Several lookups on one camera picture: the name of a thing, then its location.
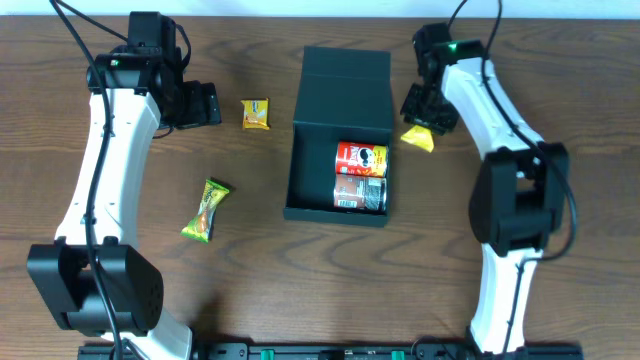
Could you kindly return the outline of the yellow snack packet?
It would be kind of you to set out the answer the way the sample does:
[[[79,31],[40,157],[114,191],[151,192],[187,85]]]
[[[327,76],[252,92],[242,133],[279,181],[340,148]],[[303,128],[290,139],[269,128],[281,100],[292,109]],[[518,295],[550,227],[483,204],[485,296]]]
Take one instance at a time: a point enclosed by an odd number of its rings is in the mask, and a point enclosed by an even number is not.
[[[412,126],[401,135],[401,140],[429,153],[431,153],[435,147],[431,130],[420,125]]]

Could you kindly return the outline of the red Pringles can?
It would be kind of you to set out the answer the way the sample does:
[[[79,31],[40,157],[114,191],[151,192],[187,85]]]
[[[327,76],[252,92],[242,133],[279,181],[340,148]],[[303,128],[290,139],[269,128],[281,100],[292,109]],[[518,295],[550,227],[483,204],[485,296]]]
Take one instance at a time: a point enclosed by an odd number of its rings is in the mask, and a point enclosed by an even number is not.
[[[383,178],[388,169],[388,147],[355,142],[339,142],[336,151],[337,174]]]

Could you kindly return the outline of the brown Pringles can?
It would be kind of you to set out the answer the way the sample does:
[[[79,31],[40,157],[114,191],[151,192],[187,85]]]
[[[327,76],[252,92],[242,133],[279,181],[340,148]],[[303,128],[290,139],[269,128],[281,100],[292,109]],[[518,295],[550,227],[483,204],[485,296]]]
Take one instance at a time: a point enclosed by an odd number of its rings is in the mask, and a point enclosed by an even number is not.
[[[387,207],[385,178],[337,174],[333,191],[334,206],[369,212],[384,212]]]

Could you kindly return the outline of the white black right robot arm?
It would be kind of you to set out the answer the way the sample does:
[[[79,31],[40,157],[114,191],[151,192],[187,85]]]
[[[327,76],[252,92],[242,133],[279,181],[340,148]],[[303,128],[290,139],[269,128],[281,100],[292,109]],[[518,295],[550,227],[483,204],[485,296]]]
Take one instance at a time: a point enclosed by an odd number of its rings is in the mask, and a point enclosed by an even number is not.
[[[423,82],[401,107],[406,122],[443,135],[462,120],[482,160],[468,207],[483,256],[479,299],[455,358],[582,358],[577,345],[528,345],[523,331],[535,268],[550,261],[549,237],[575,208],[566,148],[520,116],[481,41],[455,41],[449,24],[435,23],[414,34],[413,47]]]

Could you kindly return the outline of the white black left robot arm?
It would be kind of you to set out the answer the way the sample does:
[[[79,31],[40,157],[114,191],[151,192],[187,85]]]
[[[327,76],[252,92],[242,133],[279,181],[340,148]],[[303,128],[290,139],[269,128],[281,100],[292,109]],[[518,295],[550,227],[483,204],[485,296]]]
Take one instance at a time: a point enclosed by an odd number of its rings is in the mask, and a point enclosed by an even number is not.
[[[121,44],[90,56],[90,129],[71,203],[54,239],[31,247],[27,270],[57,325],[110,341],[103,355],[190,359],[192,330],[164,307],[160,271],[137,249],[137,211],[157,132],[216,125],[211,83],[187,81],[184,29],[133,12]]]

